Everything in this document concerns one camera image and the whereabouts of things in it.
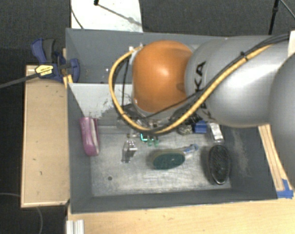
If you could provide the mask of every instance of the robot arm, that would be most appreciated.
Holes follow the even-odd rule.
[[[171,131],[194,113],[231,127],[271,124],[295,188],[295,54],[288,56],[287,40],[287,35],[233,37],[195,50],[171,41],[150,43],[133,62],[132,100],[141,119],[132,120],[114,95],[118,61],[109,81],[114,104],[134,129],[152,135]]]

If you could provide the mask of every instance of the blue clamp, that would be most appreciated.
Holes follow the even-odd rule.
[[[73,82],[77,82],[80,75],[80,66],[76,58],[70,60],[70,63],[66,63],[66,59],[59,52],[53,50],[55,40],[39,38],[31,44],[31,51],[33,55],[38,59],[40,65],[47,64],[47,67],[38,67],[36,73],[39,78],[52,79],[58,82],[63,82],[64,75],[62,69],[67,69],[67,74],[71,74]]]
[[[289,185],[286,179],[283,179],[284,184],[284,190],[277,193],[278,198],[290,198],[292,199],[294,197],[294,191],[289,189]]]

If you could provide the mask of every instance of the black floor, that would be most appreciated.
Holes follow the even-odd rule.
[[[285,0],[295,13],[295,0]],[[153,32],[213,36],[265,35],[274,0],[140,0],[143,29]],[[70,26],[69,0],[0,0],[0,82],[24,75],[36,61],[30,43],[54,38],[56,49],[65,46],[64,29]],[[274,34],[295,28],[295,21],[280,5]],[[0,90],[0,193],[20,193],[23,129],[23,85]],[[64,207],[41,208],[42,233],[64,231]],[[0,196],[0,234],[38,233],[37,210],[20,210],[19,199]]]

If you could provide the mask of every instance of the pink object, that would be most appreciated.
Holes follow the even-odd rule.
[[[79,123],[85,153],[88,156],[97,156],[99,154],[98,120],[82,117],[79,119]]]

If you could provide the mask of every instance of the wooden board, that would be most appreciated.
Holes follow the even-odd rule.
[[[27,66],[26,75],[35,66]],[[21,207],[63,205],[69,199],[66,90],[48,79],[25,85]]]
[[[269,125],[259,132],[278,190],[287,179],[276,154]],[[128,212],[71,214],[68,220],[84,220],[86,234],[295,234],[295,196],[233,204],[215,204]]]
[[[27,67],[31,74],[33,67]],[[69,198],[66,91],[60,83],[26,83],[21,206],[65,204]],[[287,178],[276,155],[269,126],[259,127],[275,186]],[[71,214],[83,219],[85,233],[294,233],[295,197],[257,202],[127,212]]]

